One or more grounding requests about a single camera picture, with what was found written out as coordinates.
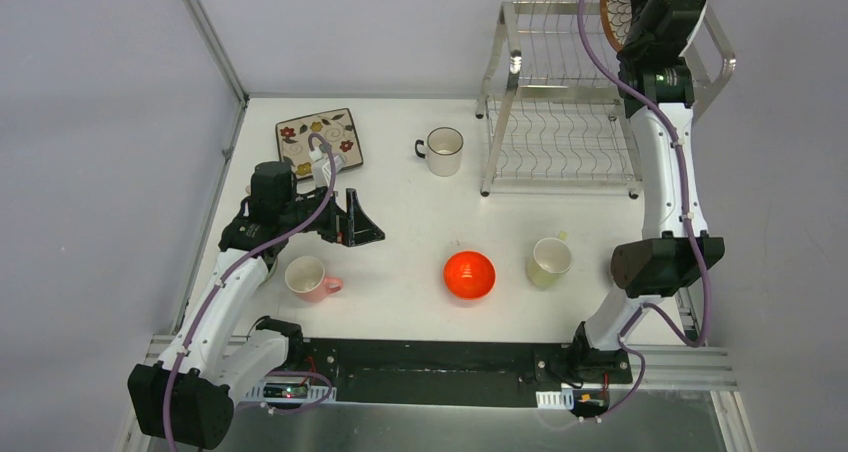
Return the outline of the brown petal pattern plate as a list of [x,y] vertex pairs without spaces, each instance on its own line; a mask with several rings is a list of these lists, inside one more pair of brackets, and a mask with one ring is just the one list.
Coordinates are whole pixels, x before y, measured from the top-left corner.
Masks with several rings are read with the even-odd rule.
[[599,0],[604,35],[615,52],[619,52],[631,27],[631,0]]

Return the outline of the watermelon pattern round plate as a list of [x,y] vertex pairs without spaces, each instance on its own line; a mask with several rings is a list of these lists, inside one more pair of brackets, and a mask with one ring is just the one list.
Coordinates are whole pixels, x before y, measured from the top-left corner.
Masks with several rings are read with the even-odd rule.
[[687,37],[686,45],[684,46],[683,50],[680,53],[681,57],[684,57],[686,55],[687,51],[689,50],[689,48],[693,45],[694,40],[695,40],[703,22],[704,22],[706,11],[707,11],[707,5],[708,5],[708,1],[705,1],[703,7],[701,8],[699,18],[698,18],[694,28],[692,29],[692,31],[689,33],[689,35]]

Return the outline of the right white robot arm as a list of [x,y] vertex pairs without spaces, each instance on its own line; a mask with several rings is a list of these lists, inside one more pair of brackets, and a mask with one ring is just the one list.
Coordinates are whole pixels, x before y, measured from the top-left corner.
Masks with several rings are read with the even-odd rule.
[[610,271],[616,289],[582,322],[565,349],[563,365],[583,382],[626,366],[625,340],[646,310],[674,322],[661,302],[700,282],[703,312],[698,337],[678,327],[687,346],[705,344],[712,325],[709,269],[725,253],[724,240],[708,231],[700,209],[692,157],[695,91],[684,54],[708,0],[629,0],[629,29],[617,50],[612,73],[591,48],[583,20],[586,0],[578,1],[580,41],[596,68],[618,89],[643,167],[644,219],[639,241],[617,246]]

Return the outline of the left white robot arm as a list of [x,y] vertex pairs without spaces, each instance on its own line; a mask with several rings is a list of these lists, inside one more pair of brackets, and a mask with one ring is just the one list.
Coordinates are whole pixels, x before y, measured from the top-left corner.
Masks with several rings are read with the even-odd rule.
[[344,207],[337,205],[337,175],[335,162],[326,160],[326,185],[300,193],[288,164],[255,167],[249,194],[222,231],[204,292],[155,363],[136,365],[128,377],[144,434],[172,447],[214,449],[226,436],[237,404],[260,379],[274,370],[293,376],[303,368],[304,336],[292,322],[263,318],[243,345],[232,353],[225,350],[247,302],[293,235],[314,232],[345,247],[384,239],[362,211],[355,189],[346,190]]

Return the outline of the brown dish under right arm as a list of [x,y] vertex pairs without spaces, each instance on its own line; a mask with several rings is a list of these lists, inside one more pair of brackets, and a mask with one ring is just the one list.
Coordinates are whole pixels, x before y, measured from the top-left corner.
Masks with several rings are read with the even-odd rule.
[[610,263],[608,269],[609,283],[617,287],[617,282],[615,278],[615,268],[613,267],[612,263]]

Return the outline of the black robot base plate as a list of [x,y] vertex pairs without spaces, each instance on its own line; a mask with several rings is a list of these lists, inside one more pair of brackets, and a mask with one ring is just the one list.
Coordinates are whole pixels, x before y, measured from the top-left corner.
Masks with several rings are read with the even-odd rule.
[[312,338],[281,368],[327,377],[341,402],[403,405],[533,408],[539,392],[633,380],[624,352],[559,343]]

